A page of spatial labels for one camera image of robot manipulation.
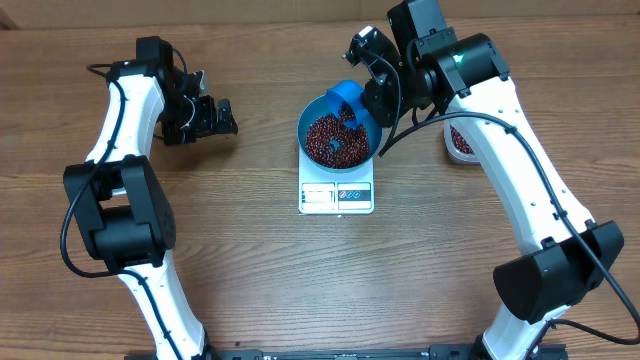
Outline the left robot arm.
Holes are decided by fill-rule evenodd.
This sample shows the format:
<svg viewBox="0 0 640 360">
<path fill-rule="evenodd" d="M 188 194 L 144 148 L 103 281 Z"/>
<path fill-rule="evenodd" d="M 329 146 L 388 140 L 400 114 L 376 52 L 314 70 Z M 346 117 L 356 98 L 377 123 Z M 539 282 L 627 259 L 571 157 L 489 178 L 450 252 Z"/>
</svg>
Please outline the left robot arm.
<svg viewBox="0 0 640 360">
<path fill-rule="evenodd" d="M 236 134 L 230 102 L 207 95 L 204 72 L 189 71 L 158 36 L 137 39 L 131 60 L 87 69 L 105 79 L 110 100 L 94 148 L 63 174 L 63 262 L 80 277 L 124 283 L 152 334 L 153 358 L 215 359 L 176 271 L 174 213 L 149 156 L 156 139 L 171 146 Z"/>
</svg>

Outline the teal metal bowl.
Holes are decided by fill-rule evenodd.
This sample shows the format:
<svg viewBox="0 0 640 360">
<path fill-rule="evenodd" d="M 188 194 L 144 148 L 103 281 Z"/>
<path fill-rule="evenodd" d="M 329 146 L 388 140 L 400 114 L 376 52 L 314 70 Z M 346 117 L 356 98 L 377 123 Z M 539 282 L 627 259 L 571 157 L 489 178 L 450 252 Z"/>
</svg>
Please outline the teal metal bowl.
<svg viewBox="0 0 640 360">
<path fill-rule="evenodd" d="M 307 152 L 305 150 L 305 138 L 306 138 L 307 130 L 315 122 L 315 120 L 318 117 L 323 116 L 323 115 L 327 115 L 327 114 L 332 114 L 332 113 L 331 113 L 331 111 L 330 111 L 330 109 L 328 107 L 326 97 L 325 97 L 325 95 L 323 95 L 323 96 L 320 96 L 320 97 L 316 98 L 314 101 L 312 101 L 304 109 L 304 111 L 302 112 L 302 114 L 301 114 L 301 116 L 299 118 L 298 127 L 297 127 L 297 139 L 298 139 L 298 143 L 299 143 L 299 146 L 301 148 L 301 151 L 304 151 L 304 153 L 309 158 L 310 158 L 310 156 L 307 154 Z M 366 162 L 369 159 L 372 159 L 373 156 L 375 155 L 375 153 L 378 151 L 378 148 L 380 147 L 381 142 L 382 142 L 383 130 L 382 130 L 381 127 L 378 126 L 378 124 L 374 120 L 366 123 L 363 126 L 364 126 L 364 128 L 366 129 L 366 131 L 368 133 L 369 146 L 370 146 L 368 158 L 364 161 L 364 162 Z"/>
</svg>

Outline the blue plastic measuring scoop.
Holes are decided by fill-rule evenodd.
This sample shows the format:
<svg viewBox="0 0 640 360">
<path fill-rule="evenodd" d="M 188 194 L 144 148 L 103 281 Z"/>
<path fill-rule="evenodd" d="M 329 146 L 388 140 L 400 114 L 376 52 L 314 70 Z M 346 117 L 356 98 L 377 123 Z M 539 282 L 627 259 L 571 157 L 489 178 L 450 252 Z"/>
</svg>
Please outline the blue plastic measuring scoop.
<svg viewBox="0 0 640 360">
<path fill-rule="evenodd" d="M 364 89 L 353 80 L 344 80 L 329 88 L 325 97 L 331 113 L 340 117 L 340 111 L 347 105 L 354 115 L 352 120 L 345 120 L 343 124 L 351 129 L 357 129 L 360 125 L 373 120 L 368 110 L 362 103 L 361 96 Z"/>
</svg>

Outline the red beans in bowl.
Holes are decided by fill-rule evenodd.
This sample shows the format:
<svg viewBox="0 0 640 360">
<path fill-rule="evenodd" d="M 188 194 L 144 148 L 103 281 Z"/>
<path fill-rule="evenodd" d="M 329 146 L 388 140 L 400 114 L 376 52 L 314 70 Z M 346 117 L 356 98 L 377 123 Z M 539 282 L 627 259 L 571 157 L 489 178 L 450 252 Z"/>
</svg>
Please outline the red beans in bowl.
<svg viewBox="0 0 640 360">
<path fill-rule="evenodd" d="M 368 133 L 363 125 L 353 129 L 347 122 L 355 120 L 352 108 L 344 102 L 338 116 L 318 117 L 307 130 L 305 150 L 310 158 L 333 169 L 352 168 L 363 163 L 369 155 Z"/>
</svg>

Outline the clear plastic container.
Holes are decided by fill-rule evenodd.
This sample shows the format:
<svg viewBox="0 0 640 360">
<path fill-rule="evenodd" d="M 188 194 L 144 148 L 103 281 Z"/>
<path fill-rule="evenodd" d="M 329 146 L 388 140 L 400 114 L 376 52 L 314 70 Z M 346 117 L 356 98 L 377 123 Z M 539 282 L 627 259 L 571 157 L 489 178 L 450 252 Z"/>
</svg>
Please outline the clear plastic container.
<svg viewBox="0 0 640 360">
<path fill-rule="evenodd" d="M 452 137 L 451 137 L 451 128 L 453 126 L 451 125 L 451 122 L 449 120 L 446 120 L 444 122 L 444 141 L 445 141 L 445 146 L 449 155 L 449 158 L 458 164 L 462 164 L 462 165 L 479 165 L 480 162 L 478 160 L 478 157 L 475 155 L 475 153 L 473 155 L 466 155 L 463 153 L 460 153 L 459 151 L 457 151 L 452 143 Z"/>
</svg>

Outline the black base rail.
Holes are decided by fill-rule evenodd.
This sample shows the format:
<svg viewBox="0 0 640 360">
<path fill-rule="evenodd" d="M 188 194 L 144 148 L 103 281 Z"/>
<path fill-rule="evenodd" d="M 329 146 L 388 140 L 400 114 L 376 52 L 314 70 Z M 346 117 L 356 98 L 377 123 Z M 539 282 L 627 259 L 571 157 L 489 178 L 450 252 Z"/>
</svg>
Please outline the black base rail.
<svg viewBox="0 0 640 360">
<path fill-rule="evenodd" d="M 385 349 L 364 351 L 262 352 L 260 350 L 219 351 L 222 360 L 467 360 L 471 345 L 441 344 L 428 349 Z"/>
</svg>

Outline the white digital kitchen scale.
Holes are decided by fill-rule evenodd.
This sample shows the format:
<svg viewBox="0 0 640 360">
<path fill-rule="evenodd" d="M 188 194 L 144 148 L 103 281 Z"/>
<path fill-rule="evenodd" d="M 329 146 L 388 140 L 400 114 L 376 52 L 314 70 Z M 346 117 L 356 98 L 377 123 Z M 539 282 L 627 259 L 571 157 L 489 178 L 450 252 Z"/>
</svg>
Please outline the white digital kitchen scale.
<svg viewBox="0 0 640 360">
<path fill-rule="evenodd" d="M 324 168 L 299 153 L 298 210 L 305 215 L 365 215 L 375 209 L 374 161 Z"/>
</svg>

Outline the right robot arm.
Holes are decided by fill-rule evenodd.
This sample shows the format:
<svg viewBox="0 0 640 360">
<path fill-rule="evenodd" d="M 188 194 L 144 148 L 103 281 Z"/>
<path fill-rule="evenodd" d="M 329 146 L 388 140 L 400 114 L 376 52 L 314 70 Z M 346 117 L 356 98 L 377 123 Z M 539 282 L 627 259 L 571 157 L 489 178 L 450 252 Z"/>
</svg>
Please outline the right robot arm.
<svg viewBox="0 0 640 360">
<path fill-rule="evenodd" d="M 492 325 L 466 349 L 471 359 L 562 359 L 542 346 L 547 331 L 601 283 L 624 245 L 614 222 L 598 223 L 563 182 L 521 107 L 510 70 L 494 42 L 458 38 L 435 1 L 389 10 L 391 34 L 367 27 L 346 59 L 364 64 L 362 96 L 373 119 L 405 137 L 405 114 L 432 107 L 429 123 L 455 129 L 470 146 L 511 222 L 520 255 L 494 269 L 502 304 Z"/>
</svg>

